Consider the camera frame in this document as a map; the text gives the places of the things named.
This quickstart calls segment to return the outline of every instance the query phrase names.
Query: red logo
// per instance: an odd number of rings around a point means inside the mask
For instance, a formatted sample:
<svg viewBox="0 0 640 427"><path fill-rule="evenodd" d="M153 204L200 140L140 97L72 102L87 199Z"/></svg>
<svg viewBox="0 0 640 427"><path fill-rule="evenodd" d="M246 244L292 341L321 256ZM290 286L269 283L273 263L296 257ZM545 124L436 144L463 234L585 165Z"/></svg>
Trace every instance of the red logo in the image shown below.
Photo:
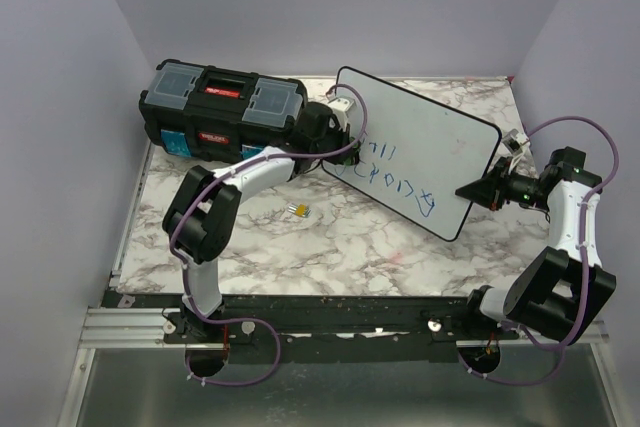
<svg viewBox="0 0 640 427"><path fill-rule="evenodd" d="M225 97L233 97L234 99L237 99L238 97L240 97L240 92L236 92L235 90L225 90L225 89L218 89L216 87L207 87L206 89L204 89L204 91L207 94L223 95Z"/></svg>
<svg viewBox="0 0 640 427"><path fill-rule="evenodd" d="M230 142L229 137L218 134L208 134L207 132L198 132L198 137L200 138L200 140L204 140L206 142L215 142L216 144L227 145Z"/></svg>

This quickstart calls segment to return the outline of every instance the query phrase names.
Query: toolbox lid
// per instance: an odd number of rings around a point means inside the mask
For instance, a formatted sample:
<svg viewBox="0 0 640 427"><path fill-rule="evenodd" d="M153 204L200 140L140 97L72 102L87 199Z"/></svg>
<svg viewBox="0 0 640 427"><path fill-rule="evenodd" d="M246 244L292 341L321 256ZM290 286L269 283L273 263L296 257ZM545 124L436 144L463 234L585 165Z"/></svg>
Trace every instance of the toolbox lid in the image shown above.
<svg viewBox="0 0 640 427"><path fill-rule="evenodd" d="M184 110L187 97L196 86L196 80L204 69L192 65L167 62L156 74L146 102L161 107Z"/></svg>
<svg viewBox="0 0 640 427"><path fill-rule="evenodd" d="M287 117L297 119L302 107L303 98L296 89L296 84L291 82L258 79L242 121L284 127Z"/></svg>

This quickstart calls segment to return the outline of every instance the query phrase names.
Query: marble tabletop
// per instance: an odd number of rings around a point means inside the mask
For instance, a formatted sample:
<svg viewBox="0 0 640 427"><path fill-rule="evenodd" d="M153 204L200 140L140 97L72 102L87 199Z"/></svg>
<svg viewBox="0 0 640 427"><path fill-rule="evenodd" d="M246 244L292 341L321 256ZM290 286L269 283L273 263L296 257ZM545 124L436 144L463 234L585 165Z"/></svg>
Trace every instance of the marble tabletop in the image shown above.
<svg viewBox="0 0 640 427"><path fill-rule="evenodd" d="M333 79L303 78L310 100L325 100ZM498 125L522 129L509 83L397 80L394 83ZM506 149L500 146L499 154ZM125 245L117 290L181 293L178 259L162 231L185 173L198 163L153 150ZM519 170L535 172L527 156ZM288 204L307 204L296 217ZM458 240L445 242L321 169L241 205L221 255L220 288L233 294L465 295L484 284L507 287L546 245L539 212L473 206Z"/></svg>

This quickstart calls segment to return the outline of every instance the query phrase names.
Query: wall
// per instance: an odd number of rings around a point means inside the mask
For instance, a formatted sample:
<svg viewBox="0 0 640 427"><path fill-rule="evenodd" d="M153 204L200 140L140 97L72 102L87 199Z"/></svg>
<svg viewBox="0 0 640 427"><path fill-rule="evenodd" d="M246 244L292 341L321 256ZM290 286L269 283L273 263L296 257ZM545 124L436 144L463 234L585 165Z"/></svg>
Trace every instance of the wall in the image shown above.
<svg viewBox="0 0 640 427"><path fill-rule="evenodd" d="M0 424L52 426L124 225L151 69L115 0L0 12Z"/></svg>
<svg viewBox="0 0 640 427"><path fill-rule="evenodd" d="M620 171L598 207L598 252L618 288L605 311L618 369L640 418L640 0L559 0L516 75L516 101L526 124L577 114L600 122L620 149ZM535 138L543 166L555 147L587 152L587 168L611 168L604 140L588 126L558 125Z"/></svg>
<svg viewBox="0 0 640 427"><path fill-rule="evenodd" d="M515 73L557 0L117 0L149 61L262 73Z"/></svg>

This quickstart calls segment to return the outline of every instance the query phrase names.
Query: black toolbox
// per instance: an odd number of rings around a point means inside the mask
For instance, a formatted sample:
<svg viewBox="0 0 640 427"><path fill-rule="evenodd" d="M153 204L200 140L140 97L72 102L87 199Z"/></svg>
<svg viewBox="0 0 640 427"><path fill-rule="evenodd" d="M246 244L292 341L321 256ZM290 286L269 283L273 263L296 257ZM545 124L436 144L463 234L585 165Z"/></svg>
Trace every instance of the black toolbox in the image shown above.
<svg viewBox="0 0 640 427"><path fill-rule="evenodd" d="M156 70L140 112L151 141L170 154L239 162L284 143L307 103L295 79L172 59Z"/></svg>

